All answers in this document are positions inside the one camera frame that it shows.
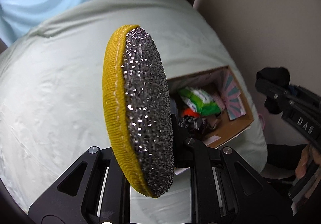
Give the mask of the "person's right hand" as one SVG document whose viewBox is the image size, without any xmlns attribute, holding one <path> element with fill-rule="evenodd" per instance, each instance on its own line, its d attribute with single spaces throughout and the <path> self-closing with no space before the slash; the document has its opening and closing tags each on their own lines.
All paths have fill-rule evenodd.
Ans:
<svg viewBox="0 0 321 224">
<path fill-rule="evenodd" d="M 301 158 L 295 170 L 296 178 L 301 179 L 305 176 L 307 165 L 310 159 L 320 166 L 321 155 L 313 146 L 309 144 L 302 150 Z"/>
</svg>

